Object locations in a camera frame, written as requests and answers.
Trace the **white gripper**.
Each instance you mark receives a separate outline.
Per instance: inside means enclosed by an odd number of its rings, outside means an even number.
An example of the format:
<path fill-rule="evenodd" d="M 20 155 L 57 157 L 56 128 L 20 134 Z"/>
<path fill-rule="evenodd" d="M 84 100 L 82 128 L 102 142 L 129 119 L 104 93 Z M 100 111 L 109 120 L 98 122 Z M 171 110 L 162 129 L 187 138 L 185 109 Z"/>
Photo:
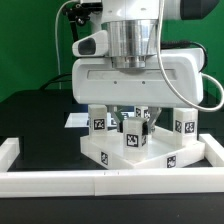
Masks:
<path fill-rule="evenodd" d="M 117 69 L 107 56 L 108 34 L 99 31 L 75 42 L 78 57 L 72 68 L 72 89 L 80 104 L 114 105 L 110 108 L 117 131 L 123 132 L 124 116 L 117 106 L 151 106 L 143 110 L 148 133 L 162 108 L 186 107 L 203 99 L 201 68 L 204 53 L 199 48 L 163 50 L 146 59 L 143 68 Z"/>

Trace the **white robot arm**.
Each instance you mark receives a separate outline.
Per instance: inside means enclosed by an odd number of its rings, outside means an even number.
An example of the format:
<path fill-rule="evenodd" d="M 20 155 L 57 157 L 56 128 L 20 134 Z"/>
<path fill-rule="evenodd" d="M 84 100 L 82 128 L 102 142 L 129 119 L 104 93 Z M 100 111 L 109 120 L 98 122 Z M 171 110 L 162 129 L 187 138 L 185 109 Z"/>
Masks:
<path fill-rule="evenodd" d="M 80 104 L 106 105 L 124 130 L 118 106 L 145 106 L 153 131 L 163 108 L 194 108 L 206 112 L 203 81 L 216 80 L 203 72 L 208 56 L 190 41 L 163 42 L 166 20 L 199 20 L 220 0 L 82 0 L 96 26 L 76 41 L 72 88 Z"/>

